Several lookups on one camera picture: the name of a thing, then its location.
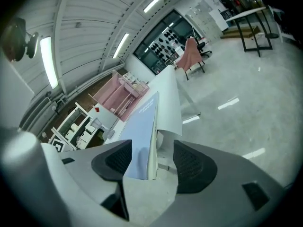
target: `ceiling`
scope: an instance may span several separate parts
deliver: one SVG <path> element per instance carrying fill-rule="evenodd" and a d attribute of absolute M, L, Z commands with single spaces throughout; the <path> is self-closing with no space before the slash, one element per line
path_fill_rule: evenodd
<path fill-rule="evenodd" d="M 180 0 L 160 0 L 152 9 L 143 9 L 153 0 L 27 0 L 16 14 L 26 20 L 27 31 L 41 38 L 51 36 L 53 61 L 59 86 L 49 85 L 40 51 L 14 65 L 35 97 L 46 92 L 68 94 L 88 79 L 125 60 L 148 32 Z M 125 33 L 127 40 L 112 58 Z"/>

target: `window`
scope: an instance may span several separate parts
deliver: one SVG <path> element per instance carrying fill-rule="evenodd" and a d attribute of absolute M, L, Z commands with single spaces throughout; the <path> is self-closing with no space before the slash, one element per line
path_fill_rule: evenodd
<path fill-rule="evenodd" d="M 186 38 L 194 35 L 198 36 L 198 33 L 173 10 L 142 40 L 134 55 L 157 75 L 178 57 L 174 48 L 182 46 Z"/>

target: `white floor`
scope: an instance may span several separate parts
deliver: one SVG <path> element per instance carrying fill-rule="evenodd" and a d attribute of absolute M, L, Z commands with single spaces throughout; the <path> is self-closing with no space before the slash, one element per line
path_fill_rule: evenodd
<path fill-rule="evenodd" d="M 303 52 L 271 42 L 273 50 L 259 58 L 244 52 L 240 39 L 221 40 L 212 46 L 205 74 L 198 65 L 189 71 L 184 85 L 201 116 L 183 125 L 183 140 L 245 156 L 286 187 L 303 160 Z M 185 119 L 193 110 L 180 100 Z"/>

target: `fluorescent light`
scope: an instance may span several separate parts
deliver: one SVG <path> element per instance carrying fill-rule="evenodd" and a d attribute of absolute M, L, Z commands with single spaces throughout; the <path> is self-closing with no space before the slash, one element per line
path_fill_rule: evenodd
<path fill-rule="evenodd" d="M 200 117 L 197 115 L 197 116 L 192 117 L 192 118 L 190 118 L 190 119 L 184 120 L 184 121 L 182 122 L 182 124 L 192 122 L 192 121 L 197 120 L 197 119 L 199 119 L 199 118 L 200 118 Z"/>
<path fill-rule="evenodd" d="M 123 36 L 123 38 L 122 38 L 120 44 L 118 45 L 118 48 L 117 48 L 117 50 L 116 50 L 116 52 L 115 52 L 115 54 L 114 54 L 114 56 L 113 56 L 113 58 L 116 58 L 116 57 L 117 57 L 117 55 L 118 55 L 118 53 L 119 53 L 119 51 L 120 51 L 120 49 L 121 49 L 123 43 L 125 42 L 125 40 L 126 40 L 126 38 L 127 38 L 128 36 L 129 36 L 129 34 L 127 34 L 127 33 Z"/>
<path fill-rule="evenodd" d="M 150 10 L 152 8 L 153 5 L 155 5 L 159 0 L 154 0 L 152 1 L 145 9 L 144 12 L 147 13 L 148 10 Z"/>
<path fill-rule="evenodd" d="M 162 31 L 162 34 L 165 32 L 165 30 L 167 30 L 168 29 L 168 27 L 166 27 L 166 29 L 164 29 L 163 31 Z"/>
<path fill-rule="evenodd" d="M 43 65 L 48 81 L 51 84 L 52 89 L 54 89 L 56 86 L 58 86 L 58 80 L 57 80 L 55 68 L 53 66 L 51 37 L 47 37 L 40 40 L 40 48 L 41 48 Z"/>

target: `black chair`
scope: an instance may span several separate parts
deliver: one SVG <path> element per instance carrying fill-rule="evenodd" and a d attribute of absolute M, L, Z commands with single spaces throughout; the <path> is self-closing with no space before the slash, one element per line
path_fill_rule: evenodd
<path fill-rule="evenodd" d="M 205 52 L 203 52 L 203 47 L 205 46 L 205 42 L 202 42 L 201 44 L 198 44 L 197 45 L 197 49 L 199 50 L 199 52 L 200 52 L 200 55 L 201 56 L 204 56 L 204 55 L 206 55 L 207 57 L 209 57 L 209 55 L 207 54 L 207 53 L 213 53 L 212 51 L 205 51 Z"/>

